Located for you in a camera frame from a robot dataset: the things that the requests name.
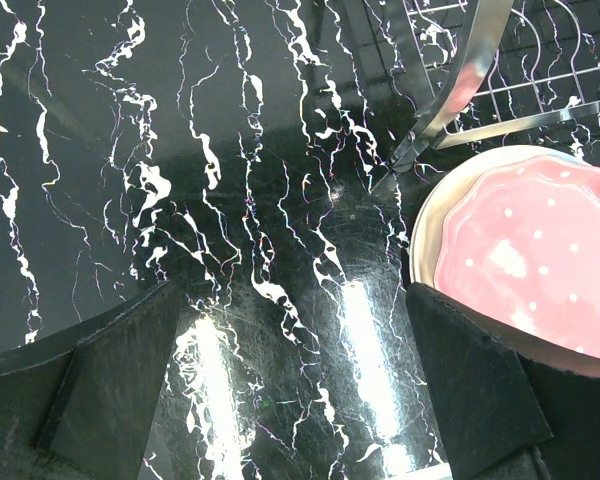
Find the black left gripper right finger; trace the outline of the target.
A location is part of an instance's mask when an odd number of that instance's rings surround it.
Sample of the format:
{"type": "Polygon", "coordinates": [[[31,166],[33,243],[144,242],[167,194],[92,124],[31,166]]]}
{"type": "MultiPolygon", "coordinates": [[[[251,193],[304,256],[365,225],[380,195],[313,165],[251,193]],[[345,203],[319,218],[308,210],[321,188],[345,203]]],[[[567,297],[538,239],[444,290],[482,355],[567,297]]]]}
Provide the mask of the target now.
{"type": "Polygon", "coordinates": [[[406,306],[455,479],[600,479],[600,359],[422,283],[406,306]]]}

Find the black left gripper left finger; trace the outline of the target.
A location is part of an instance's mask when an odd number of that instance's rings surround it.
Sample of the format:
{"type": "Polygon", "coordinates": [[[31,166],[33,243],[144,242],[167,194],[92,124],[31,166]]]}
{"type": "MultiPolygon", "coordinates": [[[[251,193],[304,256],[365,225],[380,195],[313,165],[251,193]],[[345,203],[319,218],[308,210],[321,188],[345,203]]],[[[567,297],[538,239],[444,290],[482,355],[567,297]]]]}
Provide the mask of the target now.
{"type": "Polygon", "coordinates": [[[164,282],[0,353],[0,479],[134,479],[179,319],[164,282]]]}

